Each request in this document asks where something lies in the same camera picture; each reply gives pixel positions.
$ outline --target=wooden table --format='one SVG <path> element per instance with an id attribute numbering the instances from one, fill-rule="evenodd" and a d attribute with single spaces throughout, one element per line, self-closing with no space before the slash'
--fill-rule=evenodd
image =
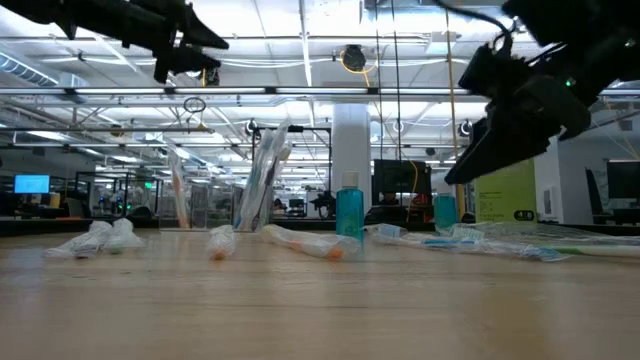
<path id="1" fill-rule="evenodd" d="M 330 263 L 206 233 L 50 261 L 0 240 L 2 359 L 639 359 L 640 263 L 537 263 L 370 245 Z"/>

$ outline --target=white bottle cap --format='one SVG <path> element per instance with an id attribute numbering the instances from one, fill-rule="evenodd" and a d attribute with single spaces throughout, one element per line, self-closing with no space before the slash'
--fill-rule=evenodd
<path id="1" fill-rule="evenodd" d="M 342 187 L 358 187 L 358 172 L 357 171 L 345 171 L 342 173 Z"/>

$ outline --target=blue bottle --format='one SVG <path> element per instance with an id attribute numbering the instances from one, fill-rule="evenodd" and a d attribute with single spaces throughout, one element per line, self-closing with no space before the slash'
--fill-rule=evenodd
<path id="1" fill-rule="evenodd" d="M 449 229 L 458 222 L 456 198 L 446 191 L 438 192 L 433 200 L 436 216 L 436 231 L 442 235 L 449 233 Z"/>
<path id="2" fill-rule="evenodd" d="M 364 242 L 364 194 L 358 189 L 358 173 L 342 174 L 342 190 L 336 200 L 336 233 Z"/>

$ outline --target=computer monitor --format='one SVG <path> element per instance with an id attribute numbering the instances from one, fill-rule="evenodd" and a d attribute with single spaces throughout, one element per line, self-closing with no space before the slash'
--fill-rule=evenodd
<path id="1" fill-rule="evenodd" d="M 13 192 L 16 194 L 48 194 L 49 175 L 16 175 Z"/>
<path id="2" fill-rule="evenodd" d="M 304 207 L 304 200 L 302 200 L 302 199 L 289 199 L 289 208 L 290 209 L 295 209 L 295 208 L 300 208 L 300 207 Z"/>
<path id="3" fill-rule="evenodd" d="M 372 188 L 375 194 L 404 193 L 431 195 L 431 168 L 423 161 L 375 160 Z"/>
<path id="4" fill-rule="evenodd" d="M 640 199 L 640 161 L 607 163 L 609 198 Z"/>

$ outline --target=green sign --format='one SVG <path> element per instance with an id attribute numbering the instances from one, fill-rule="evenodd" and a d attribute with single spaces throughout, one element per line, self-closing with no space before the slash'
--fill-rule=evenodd
<path id="1" fill-rule="evenodd" d="M 533 159 L 522 161 L 475 183 L 477 222 L 536 221 Z"/>

